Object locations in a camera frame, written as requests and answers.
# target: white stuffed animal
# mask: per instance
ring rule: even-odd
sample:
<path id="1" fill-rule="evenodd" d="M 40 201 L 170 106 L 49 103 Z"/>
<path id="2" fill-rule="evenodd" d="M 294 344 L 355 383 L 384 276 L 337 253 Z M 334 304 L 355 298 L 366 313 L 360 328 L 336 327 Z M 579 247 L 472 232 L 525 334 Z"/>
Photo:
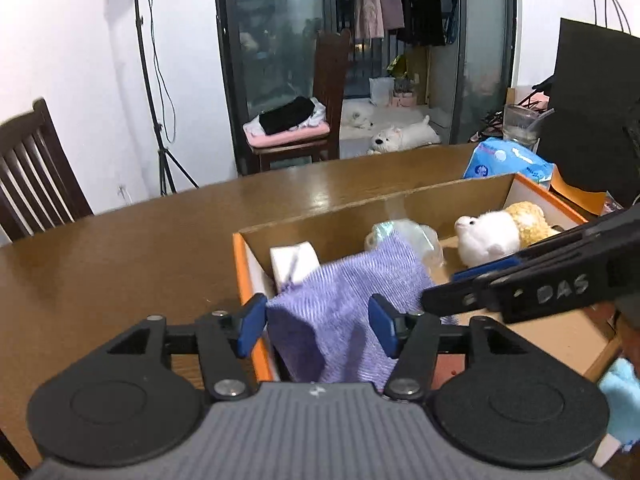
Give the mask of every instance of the white stuffed animal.
<path id="1" fill-rule="evenodd" d="M 371 137 L 369 155 L 402 152 L 427 144 L 440 144 L 440 136 L 429 126 L 429 116 L 420 123 L 409 124 L 402 129 L 391 127 Z"/>
<path id="2" fill-rule="evenodd" d="M 520 250 L 520 234 L 506 211 L 456 220 L 458 254 L 467 267 L 484 265 Z"/>
<path id="3" fill-rule="evenodd" d="M 371 103 L 346 100 L 342 103 L 340 124 L 342 126 L 370 130 L 373 126 L 371 118 L 373 117 L 375 108 Z"/>
<path id="4" fill-rule="evenodd" d="M 531 202 L 516 202 L 502 211 L 478 218 L 456 220 L 458 254 L 467 267 L 484 265 L 558 234 L 549 227 L 542 208 Z"/>

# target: plastic bag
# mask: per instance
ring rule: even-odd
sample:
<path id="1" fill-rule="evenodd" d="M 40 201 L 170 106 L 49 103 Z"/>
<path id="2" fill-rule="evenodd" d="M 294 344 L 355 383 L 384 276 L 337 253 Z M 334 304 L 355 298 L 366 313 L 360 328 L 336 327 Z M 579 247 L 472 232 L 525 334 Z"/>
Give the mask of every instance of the plastic bag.
<path id="1" fill-rule="evenodd" d="M 471 155 L 463 178 L 521 173 L 547 189 L 554 165 L 512 140 L 483 140 Z"/>
<path id="2" fill-rule="evenodd" d="M 395 80 L 392 77 L 369 78 L 369 100 L 375 106 L 389 106 L 394 93 Z"/>
<path id="3" fill-rule="evenodd" d="M 365 249 L 367 251 L 372 250 L 387 238 L 392 231 L 398 233 L 430 269 L 439 267 L 444 263 L 442 247 L 438 241 L 437 232 L 428 225 L 417 224 L 407 218 L 375 224 L 365 239 Z"/>

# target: wooden table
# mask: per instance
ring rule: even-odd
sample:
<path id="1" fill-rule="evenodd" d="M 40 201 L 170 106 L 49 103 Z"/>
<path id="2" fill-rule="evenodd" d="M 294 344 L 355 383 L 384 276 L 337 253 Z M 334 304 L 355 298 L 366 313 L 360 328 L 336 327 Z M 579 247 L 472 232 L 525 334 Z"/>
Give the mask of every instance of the wooden table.
<path id="1" fill-rule="evenodd" d="M 231 235 L 459 178 L 472 146 L 271 171 L 158 198 L 0 249 L 0 428 L 28 463 L 39 384 L 149 314 L 187 323 L 238 307 Z M 12 478 L 0 462 L 0 478 Z"/>

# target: plastic container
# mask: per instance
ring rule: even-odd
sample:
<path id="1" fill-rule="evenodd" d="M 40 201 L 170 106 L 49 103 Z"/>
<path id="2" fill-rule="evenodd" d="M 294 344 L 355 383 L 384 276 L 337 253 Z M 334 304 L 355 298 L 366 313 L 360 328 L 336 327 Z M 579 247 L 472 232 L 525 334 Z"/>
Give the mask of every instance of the plastic container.
<path id="1" fill-rule="evenodd" d="M 502 119 L 502 138 L 504 140 L 514 140 L 533 152 L 540 136 L 540 130 L 538 128 L 528 128 L 539 116 L 540 113 L 535 110 L 517 105 L 505 105 Z"/>
<path id="2" fill-rule="evenodd" d="M 437 232 L 428 225 L 420 225 L 407 218 L 375 224 L 365 238 L 365 250 L 370 251 L 375 248 L 392 231 L 398 233 L 411 246 L 429 269 L 440 267 L 444 263 Z"/>

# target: white bag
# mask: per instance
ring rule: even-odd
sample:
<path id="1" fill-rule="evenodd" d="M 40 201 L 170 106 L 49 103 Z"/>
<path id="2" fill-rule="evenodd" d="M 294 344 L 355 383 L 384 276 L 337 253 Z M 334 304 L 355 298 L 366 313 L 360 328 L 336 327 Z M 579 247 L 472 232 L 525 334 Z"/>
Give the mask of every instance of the white bag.
<path id="1" fill-rule="evenodd" d="M 371 104 L 381 107 L 389 106 L 394 94 L 394 79 L 392 77 L 370 77 L 369 92 Z"/>

